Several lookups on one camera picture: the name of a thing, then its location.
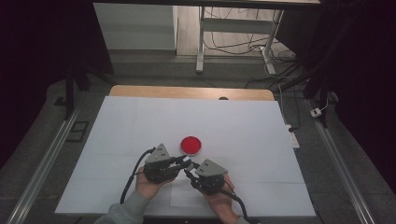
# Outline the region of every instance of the metal rail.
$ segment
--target metal rail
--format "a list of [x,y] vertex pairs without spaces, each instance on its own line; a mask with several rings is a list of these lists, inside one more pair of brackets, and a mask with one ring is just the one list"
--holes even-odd
[[[314,109],[313,103],[309,100],[305,100],[306,106],[309,110]],[[341,181],[344,184],[344,188],[346,189],[347,194],[349,195],[353,206],[355,207],[356,213],[363,224],[375,224],[374,218],[371,215],[369,207],[367,206],[366,201],[364,201],[363,196],[361,195],[361,191],[355,184],[355,181],[352,178],[352,175],[347,169],[347,166],[337,148],[334,141],[332,140],[332,136],[329,131],[321,125],[318,119],[315,120],[315,125],[317,126],[320,137],[322,138],[329,154],[332,159],[332,163],[334,164],[335,170],[340,176]]]
[[41,187],[43,186],[44,181],[46,180],[47,175],[50,172],[52,164],[55,162],[56,157],[58,156],[59,151],[64,144],[66,136],[68,135],[74,121],[76,120],[76,117],[79,113],[82,103],[85,100],[86,95],[87,93],[83,92],[78,97],[75,110],[71,114],[69,120],[65,120],[64,123],[61,125],[61,128],[57,132],[55,138],[49,146],[49,149],[47,150],[41,162],[38,164],[37,168],[35,169],[35,173],[33,174],[23,194],[15,205],[14,210],[9,216],[7,223],[23,223],[23,221],[26,219],[33,203],[35,202],[35,198],[38,192],[41,190]]

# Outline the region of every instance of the red plastic lid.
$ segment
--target red plastic lid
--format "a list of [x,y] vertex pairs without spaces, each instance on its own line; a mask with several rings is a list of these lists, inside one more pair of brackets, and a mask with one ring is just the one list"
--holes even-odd
[[188,136],[181,141],[180,146],[186,154],[193,155],[201,149],[201,141],[197,137]]

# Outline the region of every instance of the dark background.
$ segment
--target dark background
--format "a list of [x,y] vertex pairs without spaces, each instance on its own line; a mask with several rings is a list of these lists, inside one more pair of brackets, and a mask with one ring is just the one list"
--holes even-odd
[[82,64],[112,73],[92,3],[0,3],[0,166],[12,155],[42,105],[47,88]]
[[341,7],[354,2],[322,0],[331,7],[320,13],[285,11],[276,37],[309,70],[320,62],[347,17],[356,14],[330,62],[316,75],[328,78],[329,91],[339,99],[335,108],[339,119],[396,192],[392,144],[396,136],[396,7],[385,0]]

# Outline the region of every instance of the table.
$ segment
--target table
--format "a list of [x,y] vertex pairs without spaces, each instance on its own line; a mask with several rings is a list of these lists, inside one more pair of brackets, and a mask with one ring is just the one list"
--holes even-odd
[[[218,100],[223,97],[230,100]],[[144,150],[164,143],[171,156],[179,156],[180,141],[187,135],[203,142],[195,162],[210,159],[229,170],[252,217],[315,215],[271,92],[144,86],[111,90],[55,212],[105,213],[120,199]],[[233,206],[241,213],[237,203]],[[162,188],[145,215],[214,216],[182,173]]]

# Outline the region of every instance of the human hand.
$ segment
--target human hand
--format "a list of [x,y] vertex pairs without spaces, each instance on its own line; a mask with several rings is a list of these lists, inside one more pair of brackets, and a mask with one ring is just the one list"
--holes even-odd
[[[232,193],[233,192],[233,182],[231,181],[230,177],[228,175],[224,175],[224,181],[227,182],[228,184],[225,183],[222,189]],[[239,216],[233,211],[233,208],[232,208],[233,199],[232,198],[230,198],[229,196],[224,195],[222,193],[215,193],[212,195],[207,195],[203,192],[201,192],[201,193],[207,199],[210,209],[212,209],[212,211],[216,214],[216,216],[218,216],[218,218],[224,224],[236,223]]]
[[171,179],[164,181],[161,184],[156,184],[148,181],[146,179],[146,176],[143,174],[143,171],[144,171],[143,167],[140,167],[139,170],[137,171],[135,190],[141,193],[148,200],[154,198],[163,185],[175,180],[175,179]]

